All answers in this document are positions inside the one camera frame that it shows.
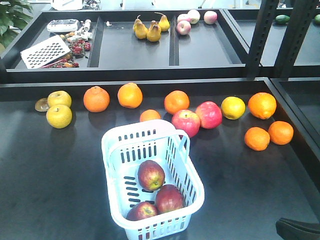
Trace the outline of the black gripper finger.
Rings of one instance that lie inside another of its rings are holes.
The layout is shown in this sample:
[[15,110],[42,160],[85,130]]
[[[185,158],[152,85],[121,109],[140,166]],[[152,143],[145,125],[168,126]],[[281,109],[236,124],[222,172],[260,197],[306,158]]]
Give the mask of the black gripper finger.
[[275,223],[276,232],[283,240],[319,240],[320,224],[280,218]]

